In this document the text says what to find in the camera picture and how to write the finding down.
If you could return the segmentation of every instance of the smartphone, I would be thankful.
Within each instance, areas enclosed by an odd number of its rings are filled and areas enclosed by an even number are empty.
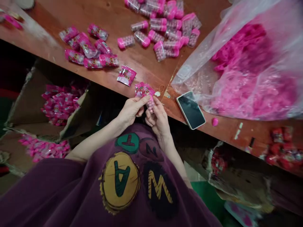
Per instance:
[[[204,115],[199,105],[194,101],[193,93],[191,91],[179,96],[177,98],[177,103],[191,130],[206,123]]]

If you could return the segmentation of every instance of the person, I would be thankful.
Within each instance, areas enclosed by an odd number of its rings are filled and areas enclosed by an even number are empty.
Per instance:
[[[167,114],[150,95],[65,159],[44,159],[0,199],[0,226],[221,226],[192,189]]]

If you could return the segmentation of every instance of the wooden table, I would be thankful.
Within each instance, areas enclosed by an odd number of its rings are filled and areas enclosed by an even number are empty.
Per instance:
[[[22,31],[10,26],[7,22],[2,23],[0,25],[1,39],[127,97],[134,96],[134,85],[137,82],[147,82],[156,91],[162,91],[160,100],[168,115],[185,122],[175,101],[179,94],[173,90],[170,83],[194,49],[183,47],[178,58],[170,58],[162,62],[156,61],[153,45],[143,49],[136,44],[132,48],[120,51],[117,38],[131,35],[130,24],[144,20],[140,14],[127,9],[122,0],[36,0],[35,7],[28,11],[28,14],[14,4],[2,4],[0,8],[7,10],[9,6],[12,11],[20,14],[25,22]],[[185,0],[185,12],[195,12],[203,24],[198,44],[220,22],[220,12],[229,6],[227,0]],[[71,25],[86,32],[90,23],[95,23],[109,32],[107,44],[114,53],[118,54],[120,65],[127,65],[137,72],[131,87],[116,81],[118,68],[88,71],[64,58],[64,49],[69,47],[59,38],[58,33]],[[207,123],[199,128],[200,131],[241,150],[249,151],[257,157],[271,143],[270,130],[274,127],[293,126],[294,142],[302,147],[303,121],[262,122],[217,116],[219,124],[213,127],[211,120],[215,116],[206,112],[204,115]],[[249,148],[252,140],[254,143],[252,148]]]

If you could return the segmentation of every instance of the phone screen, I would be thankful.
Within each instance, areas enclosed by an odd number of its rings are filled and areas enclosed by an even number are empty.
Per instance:
[[[205,123],[205,118],[201,113],[199,105],[194,101],[192,92],[179,97],[178,102],[192,129]]]

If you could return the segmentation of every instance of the purple shirt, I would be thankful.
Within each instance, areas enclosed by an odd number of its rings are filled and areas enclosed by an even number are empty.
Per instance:
[[[0,199],[1,226],[221,226],[150,128],[134,124],[86,165],[44,159]]]

